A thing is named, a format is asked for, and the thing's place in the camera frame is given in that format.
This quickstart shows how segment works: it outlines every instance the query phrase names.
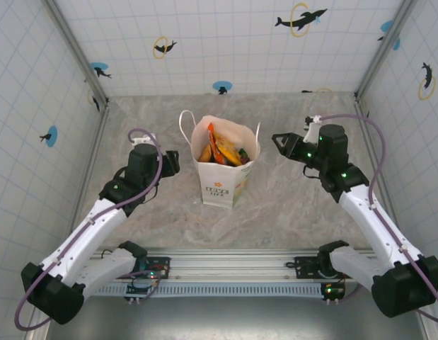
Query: white tiled wall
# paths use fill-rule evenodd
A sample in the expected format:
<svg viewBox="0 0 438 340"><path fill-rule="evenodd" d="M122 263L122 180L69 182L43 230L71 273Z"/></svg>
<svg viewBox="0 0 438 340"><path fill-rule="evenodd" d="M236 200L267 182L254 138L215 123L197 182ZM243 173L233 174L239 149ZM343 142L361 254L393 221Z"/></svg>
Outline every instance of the white tiled wall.
<svg viewBox="0 0 438 340"><path fill-rule="evenodd" d="M400 38L363 102L387 139L384 176L400 228L438 258L438 0L419 1ZM420 100L423 62L435 80Z"/></svg>
<svg viewBox="0 0 438 340"><path fill-rule="evenodd" d="M87 93L41 1L0 0L0 339L23 336L13 324L22 268L67 231L99 119ZM51 125L48 147L39 136Z"/></svg>
<svg viewBox="0 0 438 340"><path fill-rule="evenodd" d="M216 81L233 93L356 91L401 0L303 1L293 20L327 11L295 38L275 24L299 2L58 0L87 58L108 65L112 79L100 81L109 96L217 93ZM161 36L177 43L156 59Z"/></svg>

